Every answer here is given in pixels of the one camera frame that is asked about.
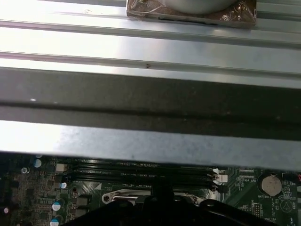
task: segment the aluminum rail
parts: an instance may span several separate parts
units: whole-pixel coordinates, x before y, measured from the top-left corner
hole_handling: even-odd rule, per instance
[[[18,1],[16,9],[8,1],[0,9],[5,26],[0,53],[2,58],[58,63],[52,70],[72,63],[79,72],[298,89],[301,3],[278,2],[259,1],[258,25],[242,30],[129,20],[123,7]],[[17,65],[5,60],[0,66],[11,64]]]
[[[195,165],[301,170],[300,143],[0,121],[0,149]]]

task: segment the chip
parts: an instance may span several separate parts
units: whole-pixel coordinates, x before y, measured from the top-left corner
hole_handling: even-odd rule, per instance
[[[40,213],[40,220],[48,220],[48,219],[49,219],[49,212]]]
[[[54,181],[53,180],[48,180],[47,181],[47,186],[53,186],[54,184]]]
[[[86,209],[76,209],[75,217],[79,218],[79,217],[85,215],[87,212],[88,212],[88,210],[86,210]]]
[[[33,188],[28,188],[26,190],[26,196],[33,196],[34,193],[34,189]]]
[[[78,197],[76,201],[77,206],[87,206],[88,205],[88,198],[86,197]]]

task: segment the wrapped package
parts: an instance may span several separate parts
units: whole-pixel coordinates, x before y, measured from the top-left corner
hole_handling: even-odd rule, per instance
[[[234,3],[222,10],[220,9],[222,5],[217,5],[216,10],[212,10],[212,6],[209,8],[201,4],[198,4],[198,7],[195,5],[183,7],[183,0],[127,0],[127,16],[219,24],[239,28],[250,28],[256,24],[256,0],[228,0],[228,4],[229,1],[230,4]]]

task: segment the capacitor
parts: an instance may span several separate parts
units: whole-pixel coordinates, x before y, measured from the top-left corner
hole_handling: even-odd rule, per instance
[[[55,218],[50,221],[50,226],[59,226],[62,222],[63,217],[61,215],[56,215]]]
[[[67,187],[67,183],[63,182],[60,184],[61,189],[65,189]]]
[[[4,213],[4,214],[8,214],[8,213],[9,213],[9,208],[8,208],[8,207],[5,207],[5,208],[3,209],[3,213]]]
[[[23,167],[23,168],[21,169],[21,173],[22,173],[22,174],[27,174],[27,173],[29,173],[29,168],[28,168],[28,167]]]
[[[41,167],[41,165],[42,165],[42,161],[41,161],[40,159],[35,159],[35,160],[34,160],[33,166],[34,166],[35,168],[39,168],[39,167]]]
[[[64,199],[58,199],[52,204],[52,209],[54,211],[59,211],[65,205]]]
[[[269,196],[276,196],[282,191],[282,183],[278,177],[270,175],[262,180],[261,188]]]

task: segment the electrolytic capacitor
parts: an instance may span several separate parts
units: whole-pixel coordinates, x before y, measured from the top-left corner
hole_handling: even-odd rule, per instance
[[[40,168],[42,165],[42,161],[40,159],[35,159],[34,162],[33,162],[33,166],[35,168]]]
[[[63,182],[60,184],[61,189],[65,189],[67,187],[67,183]]]
[[[63,222],[63,217],[61,215],[56,215],[55,218],[53,218],[50,221],[50,226],[59,226]]]
[[[54,211],[59,211],[65,205],[64,199],[58,199],[52,204],[52,209]]]

